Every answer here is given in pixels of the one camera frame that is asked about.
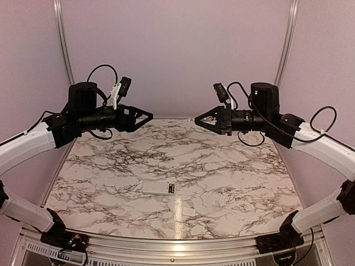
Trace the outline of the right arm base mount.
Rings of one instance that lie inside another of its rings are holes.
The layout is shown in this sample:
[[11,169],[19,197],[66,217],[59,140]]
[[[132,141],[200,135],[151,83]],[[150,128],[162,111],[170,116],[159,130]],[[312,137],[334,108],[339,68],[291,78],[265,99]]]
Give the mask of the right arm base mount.
[[288,233],[278,232],[256,237],[256,247],[260,254],[295,248],[304,243],[303,237],[297,233],[291,236]]

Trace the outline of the white remote control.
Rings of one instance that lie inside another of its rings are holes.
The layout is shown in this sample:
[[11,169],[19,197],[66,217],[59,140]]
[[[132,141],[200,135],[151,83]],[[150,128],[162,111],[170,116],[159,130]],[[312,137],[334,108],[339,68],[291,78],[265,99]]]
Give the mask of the white remote control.
[[168,194],[168,182],[144,182],[142,193],[149,195],[174,195]]

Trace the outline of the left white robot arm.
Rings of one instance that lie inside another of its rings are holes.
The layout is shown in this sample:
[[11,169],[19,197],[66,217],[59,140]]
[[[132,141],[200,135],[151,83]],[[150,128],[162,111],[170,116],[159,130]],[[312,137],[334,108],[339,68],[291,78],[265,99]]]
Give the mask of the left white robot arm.
[[[28,130],[1,142],[1,174],[34,156],[69,144],[85,132],[94,137],[96,130],[134,132],[151,121],[152,113],[120,103],[130,85],[130,78],[115,78],[110,95],[90,80],[71,85],[68,102],[61,112],[42,115]],[[1,214],[48,235],[59,247],[70,242],[70,234],[55,211],[34,205],[4,185]]]

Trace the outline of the white battery cover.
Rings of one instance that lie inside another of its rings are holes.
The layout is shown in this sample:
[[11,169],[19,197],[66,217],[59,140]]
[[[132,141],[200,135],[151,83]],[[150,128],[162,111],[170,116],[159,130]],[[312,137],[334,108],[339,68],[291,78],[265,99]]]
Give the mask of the white battery cover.
[[196,213],[195,209],[192,208],[183,208],[182,209],[182,214],[185,216],[194,216]]

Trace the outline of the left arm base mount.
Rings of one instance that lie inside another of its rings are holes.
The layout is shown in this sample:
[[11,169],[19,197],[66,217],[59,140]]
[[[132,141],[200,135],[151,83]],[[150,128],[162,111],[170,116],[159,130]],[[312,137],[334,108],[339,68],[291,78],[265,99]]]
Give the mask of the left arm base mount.
[[84,253],[87,248],[89,236],[81,233],[65,231],[60,236],[42,234],[40,241],[63,250],[73,250]]

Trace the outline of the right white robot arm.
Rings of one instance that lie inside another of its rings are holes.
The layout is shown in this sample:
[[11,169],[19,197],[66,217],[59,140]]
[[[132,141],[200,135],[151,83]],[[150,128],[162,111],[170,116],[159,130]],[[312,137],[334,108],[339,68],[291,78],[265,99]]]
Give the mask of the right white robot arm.
[[280,114],[278,87],[269,83],[252,83],[246,93],[248,110],[233,108],[228,86],[214,84],[220,106],[197,116],[195,124],[219,135],[234,131],[246,134],[263,132],[281,146],[308,154],[345,177],[341,187],[328,197],[301,211],[291,213],[275,235],[275,244],[287,248],[304,231],[342,215],[354,214],[354,148],[317,130],[310,122],[293,114]]

